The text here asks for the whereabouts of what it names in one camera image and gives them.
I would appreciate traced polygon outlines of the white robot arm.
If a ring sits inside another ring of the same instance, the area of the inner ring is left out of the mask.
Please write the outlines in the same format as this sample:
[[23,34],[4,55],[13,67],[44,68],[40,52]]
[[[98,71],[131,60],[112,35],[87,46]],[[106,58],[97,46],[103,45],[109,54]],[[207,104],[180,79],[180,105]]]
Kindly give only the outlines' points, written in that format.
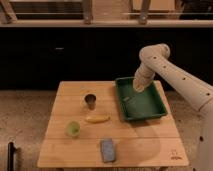
[[135,72],[133,88],[144,91],[158,74],[196,111],[205,115],[194,169],[213,171],[213,86],[169,62],[169,56],[167,44],[143,47],[139,52],[141,64]]

